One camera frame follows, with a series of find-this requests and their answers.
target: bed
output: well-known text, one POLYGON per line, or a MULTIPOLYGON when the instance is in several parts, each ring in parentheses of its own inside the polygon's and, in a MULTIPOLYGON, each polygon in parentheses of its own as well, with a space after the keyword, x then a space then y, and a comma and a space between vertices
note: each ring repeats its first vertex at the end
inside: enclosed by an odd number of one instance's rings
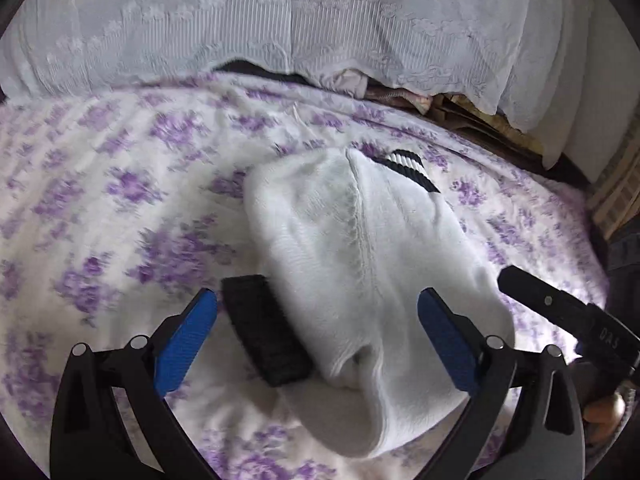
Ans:
MULTIPOLYGON (((604 304, 606 279, 579 192, 391 108, 212 73, 177 89, 1 110, 2 414, 44 470, 69 348, 78 340, 95 349, 121 346, 180 311, 200 286, 218 290, 225 276, 255 272, 242 180, 255 164, 289 153, 414 150, 496 276, 515 264, 604 304), (537 251, 544 257, 532 258, 537 251)), ((553 342, 574 356, 567 334, 508 305, 516 346, 539 351, 553 342)), ((316 444, 264 386, 225 316, 168 402, 222 478, 410 477, 455 418, 370 462, 341 459, 316 444)), ((505 412, 485 460, 507 420, 505 412)))

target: purple flower pattern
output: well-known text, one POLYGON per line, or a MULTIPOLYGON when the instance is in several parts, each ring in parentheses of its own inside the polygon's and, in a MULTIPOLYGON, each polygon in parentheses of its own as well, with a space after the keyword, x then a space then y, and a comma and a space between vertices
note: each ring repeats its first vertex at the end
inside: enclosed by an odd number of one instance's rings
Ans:
POLYGON ((492 240, 486 241, 486 252, 487 258, 492 264, 498 267, 505 267, 507 265, 507 258, 504 256, 504 253, 500 250, 498 245, 492 240))
POLYGON ((356 124, 381 129, 385 123, 386 110, 372 105, 357 105, 351 119, 356 124))
POLYGON ((246 170, 234 170, 230 177, 217 176, 207 189, 218 195, 230 196, 242 200, 242 184, 246 177, 246 170))
POLYGON ((7 219, 0 222, 0 234, 5 240, 10 240, 24 223, 24 207, 19 207, 9 214, 7 219))
POLYGON ((424 447, 421 439, 421 437, 418 437, 404 444, 404 446, 392 450, 389 454, 394 458, 399 458, 402 467, 414 467, 418 464, 426 464, 433 456, 434 449, 424 447))
POLYGON ((71 110, 70 105, 54 105, 49 113, 49 117, 44 119, 44 122, 52 128, 57 128, 69 110, 71 110))
POLYGON ((369 158, 375 158, 377 156, 385 156, 389 151, 388 149, 380 146, 377 142, 369 142, 368 140, 364 140, 364 139, 360 141, 354 140, 351 143, 351 147, 356 148, 356 150, 359 150, 369 158))
POLYGON ((486 465, 489 465, 498 458, 498 454, 500 453, 500 448, 502 447, 502 443, 506 437, 506 432, 503 430, 498 430, 492 432, 489 436, 489 440, 484 445, 484 449, 482 453, 478 457, 476 464, 474 465, 474 469, 480 469, 486 465))
POLYGON ((246 96, 251 99, 259 99, 260 101, 273 102, 280 101, 284 98, 284 95, 279 94, 277 92, 269 90, 267 87, 264 88, 253 88, 245 91, 246 96))
POLYGON ((194 111, 158 114, 149 134, 162 140, 172 150, 192 146, 194 134, 207 131, 202 118, 194 111))
POLYGON ((335 479, 334 468, 315 460, 304 460, 294 467, 279 463, 286 458, 282 448, 289 440, 289 432, 281 426, 256 431, 249 440, 229 440, 223 432, 209 430, 203 434, 198 450, 223 480, 335 479), (236 448, 242 453, 234 453, 236 448))
POLYGON ((2 260, 0 262, 2 278, 0 280, 0 296, 11 301, 20 292, 24 283, 22 265, 16 261, 2 260))
POLYGON ((54 148, 45 154, 45 160, 42 162, 43 170, 52 170, 58 168, 68 159, 68 154, 64 150, 54 148))
POLYGON ((287 142, 283 142, 282 144, 274 144, 273 150, 276 152, 278 156, 291 155, 292 153, 297 153, 300 149, 305 151, 318 150, 320 148, 324 148, 326 142, 324 139, 311 139, 304 140, 302 143, 299 140, 294 139, 293 137, 287 138, 287 142))
POLYGON ((277 122, 266 114, 257 113, 254 115, 240 115, 231 119, 232 127, 241 130, 249 137, 260 136, 265 129, 273 128, 277 122))
POLYGON ((40 201, 32 211, 44 220, 60 218, 68 207, 84 193, 80 186, 80 174, 67 173, 49 182, 40 201))
POLYGON ((422 160, 428 164, 434 164, 444 172, 449 171, 449 161, 447 157, 432 144, 429 144, 422 150, 422 160))
POLYGON ((63 133, 54 128, 53 130, 47 132, 47 139, 50 140, 50 142, 56 142, 56 140, 58 140, 60 137, 62 137, 63 133))
POLYGON ((335 128, 341 132, 343 122, 330 112, 323 112, 321 114, 313 114, 311 117, 311 124, 313 126, 327 126, 329 128, 335 128))
POLYGON ((478 207, 486 200, 486 195, 478 189, 473 182, 460 178, 451 183, 451 190, 458 192, 458 201, 461 205, 478 207))
POLYGON ((156 107, 163 103, 169 103, 171 99, 169 99, 165 94, 161 92, 147 92, 140 96, 140 104, 149 105, 151 107, 156 107))
POLYGON ((46 371, 47 350, 53 338, 41 332, 9 332, 4 350, 7 372, 2 377, 9 398, 36 429, 53 414, 60 376, 46 371))
POLYGON ((135 172, 111 168, 115 181, 109 182, 105 192, 116 199, 119 211, 133 210, 140 203, 153 204, 162 200, 162 192, 156 187, 148 171, 135 172))
POLYGON ((487 219, 487 223, 500 237, 500 241, 505 245, 519 246, 524 248, 528 253, 533 252, 533 246, 520 235, 517 227, 507 220, 506 213, 500 213, 498 216, 487 219))
POLYGON ((526 228, 531 229, 536 224, 536 217, 531 212, 531 209, 526 207, 518 209, 518 218, 520 218, 520 222, 526 228))
POLYGON ((102 310, 115 305, 121 293, 104 281, 111 253, 89 256, 76 269, 70 262, 53 289, 82 313, 82 322, 95 327, 95 317, 102 310))
POLYGON ((229 265, 235 251, 226 244, 209 242, 209 227, 213 216, 191 224, 182 223, 179 229, 164 225, 158 231, 145 229, 140 233, 142 263, 127 271, 140 283, 156 282, 168 293, 181 295, 207 283, 209 260, 229 265))
POLYGON ((128 150, 133 145, 133 141, 129 140, 129 137, 129 132, 123 128, 118 133, 107 137, 95 151, 97 153, 107 153, 110 157, 114 157, 121 150, 128 150))
POLYGON ((85 126, 94 132, 101 132, 117 118, 118 102, 107 101, 89 107, 86 113, 78 120, 80 126, 85 126))
POLYGON ((172 152, 179 153, 177 164, 169 167, 171 171, 185 171, 195 160, 203 160, 207 153, 214 151, 212 146, 199 148, 196 134, 203 137, 209 129, 204 125, 200 114, 193 110, 156 115, 149 135, 164 142, 172 152))

